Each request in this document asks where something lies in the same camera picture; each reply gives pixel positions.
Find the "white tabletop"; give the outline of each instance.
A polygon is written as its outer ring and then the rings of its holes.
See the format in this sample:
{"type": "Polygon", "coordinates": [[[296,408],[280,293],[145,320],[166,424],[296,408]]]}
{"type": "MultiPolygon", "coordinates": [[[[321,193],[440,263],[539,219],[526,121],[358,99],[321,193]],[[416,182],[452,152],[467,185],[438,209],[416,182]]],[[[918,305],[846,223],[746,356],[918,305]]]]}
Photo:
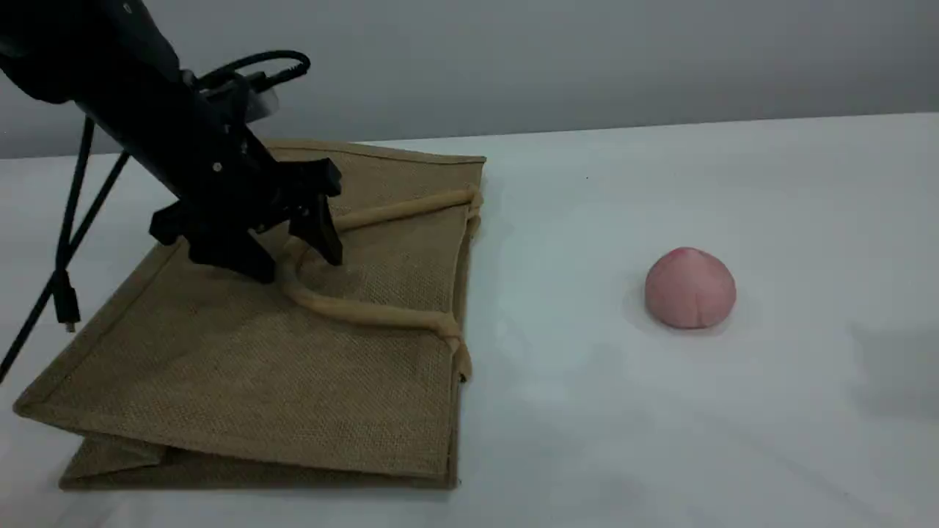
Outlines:
{"type": "MultiPolygon", "coordinates": [[[[0,525],[935,526],[939,115],[383,145],[489,158],[459,489],[61,492],[78,439],[9,410],[69,339],[47,310],[0,387],[0,525]],[[736,277],[714,331],[643,311],[644,274],[682,245],[736,277]]],[[[72,163],[0,162],[4,349],[52,267],[72,163]]],[[[71,265],[86,318],[169,201],[128,167],[71,265]]]]}

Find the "black cable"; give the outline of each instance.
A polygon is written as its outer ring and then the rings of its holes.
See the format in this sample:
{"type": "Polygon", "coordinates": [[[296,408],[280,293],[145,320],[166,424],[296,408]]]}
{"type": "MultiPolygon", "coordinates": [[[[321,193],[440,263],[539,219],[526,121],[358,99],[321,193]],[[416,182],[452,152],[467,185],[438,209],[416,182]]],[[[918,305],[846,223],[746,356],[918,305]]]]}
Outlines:
{"type": "Polygon", "coordinates": [[[62,218],[62,229],[59,231],[59,242],[55,248],[56,268],[65,268],[62,264],[66,251],[69,248],[71,228],[75,223],[75,210],[78,209],[78,197],[82,192],[82,183],[85,181],[85,169],[88,167],[88,157],[91,155],[91,142],[95,136],[95,122],[91,117],[85,117],[82,127],[82,144],[78,148],[78,161],[75,163],[75,174],[71,179],[69,199],[65,204],[65,216],[62,218]]]}
{"type": "Polygon", "coordinates": [[[88,167],[88,157],[91,155],[91,143],[95,136],[95,122],[91,117],[85,117],[82,127],[82,144],[78,149],[78,161],[75,163],[75,174],[71,178],[69,198],[66,200],[65,213],[62,216],[62,227],[59,230],[59,240],[55,247],[55,271],[52,279],[52,295],[55,303],[55,317],[65,324],[66,330],[75,331],[75,323],[82,320],[82,312],[78,306],[78,293],[72,287],[67,255],[69,252],[69,239],[71,228],[75,223],[75,211],[78,209],[78,198],[82,193],[82,184],[85,182],[85,170],[88,167]]]}
{"type": "MultiPolygon", "coordinates": [[[[85,239],[85,235],[88,233],[88,229],[95,221],[95,217],[98,216],[98,212],[100,211],[101,206],[104,205],[104,200],[108,197],[108,193],[110,193],[111,189],[115,186],[117,177],[120,176],[120,171],[124,169],[124,165],[127,164],[127,161],[130,158],[131,155],[126,151],[121,152],[120,156],[118,156],[117,161],[111,168],[111,172],[108,173],[107,179],[104,181],[104,184],[101,185],[101,189],[95,196],[94,201],[91,202],[91,206],[88,208],[88,212],[85,213],[85,217],[82,218],[82,222],[75,231],[75,235],[69,242],[69,246],[65,253],[66,266],[69,265],[72,258],[75,256],[75,252],[78,250],[78,246],[82,243],[82,240],[85,239]]],[[[33,329],[36,328],[36,323],[39,321],[39,316],[42,315],[42,311],[49,302],[49,298],[52,297],[53,284],[54,274],[53,276],[49,277],[49,280],[46,282],[46,286],[42,289],[42,293],[39,294],[39,298],[36,300],[36,304],[33,305],[33,309],[30,310],[29,316],[26,317],[26,322],[23,324],[20,332],[16,335],[16,339],[13,340],[13,344],[10,345],[9,350],[7,351],[7,355],[3,358],[3,362],[0,363],[0,383],[3,383],[3,380],[7,377],[7,373],[13,366],[13,362],[16,361],[17,356],[20,355],[20,351],[23,350],[23,345],[25,345],[26,339],[33,332],[33,329]]]]}
{"type": "Polygon", "coordinates": [[[216,68],[215,70],[206,73],[202,77],[199,77],[199,79],[196,80],[196,85],[201,89],[216,88],[227,80],[224,76],[226,73],[240,70],[242,68],[261,62],[267,62],[269,60],[276,59],[293,59],[299,61],[300,63],[297,66],[292,66],[286,70],[279,71],[274,75],[267,77],[263,81],[260,81],[258,85],[254,87],[255,91],[258,93],[277,86],[281,83],[286,83],[287,81],[296,79],[310,70],[310,57],[306,56],[305,54],[291,50],[274,50],[261,54],[248,55],[236,61],[229,62],[228,64],[216,68]]]}

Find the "burlap tote bag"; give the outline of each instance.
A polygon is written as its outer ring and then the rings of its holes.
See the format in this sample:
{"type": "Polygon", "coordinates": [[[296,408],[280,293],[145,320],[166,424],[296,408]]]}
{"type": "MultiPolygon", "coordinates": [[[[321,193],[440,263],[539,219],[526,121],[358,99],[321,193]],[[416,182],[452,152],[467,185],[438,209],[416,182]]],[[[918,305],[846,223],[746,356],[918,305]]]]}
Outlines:
{"type": "Polygon", "coordinates": [[[63,489],[455,485],[485,159],[269,147],[342,171],[344,265],[285,226],[274,285],[155,247],[16,403],[85,437],[63,489]]]}

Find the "black robotic arm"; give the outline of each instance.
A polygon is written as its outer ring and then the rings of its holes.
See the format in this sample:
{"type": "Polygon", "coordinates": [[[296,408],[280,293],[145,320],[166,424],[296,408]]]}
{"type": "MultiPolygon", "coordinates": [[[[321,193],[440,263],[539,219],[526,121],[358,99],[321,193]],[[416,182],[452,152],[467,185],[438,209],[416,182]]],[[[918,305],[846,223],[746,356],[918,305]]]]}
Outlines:
{"type": "MultiPolygon", "coordinates": [[[[21,0],[0,7],[0,69],[10,80],[42,101],[75,101],[178,198],[154,213],[150,234],[163,244],[184,237],[192,261],[262,283],[273,281],[274,260],[249,230],[263,232],[288,221],[291,235],[331,264],[342,262],[327,202],[341,192],[338,169],[329,159],[277,162],[247,127],[269,112],[266,92],[309,67],[303,54],[268,52],[196,77],[179,68],[173,47],[140,0],[21,0]],[[299,64],[272,76],[238,73],[271,58],[299,64]]],[[[92,129],[89,121],[69,197],[72,215],[92,129]]],[[[68,208],[66,217],[44,294],[46,301],[55,299],[59,319],[73,324],[77,302],[65,272],[74,250],[68,208]]],[[[28,320],[25,335],[31,328],[28,320]]],[[[25,335],[0,365],[0,380],[25,335]]]]}

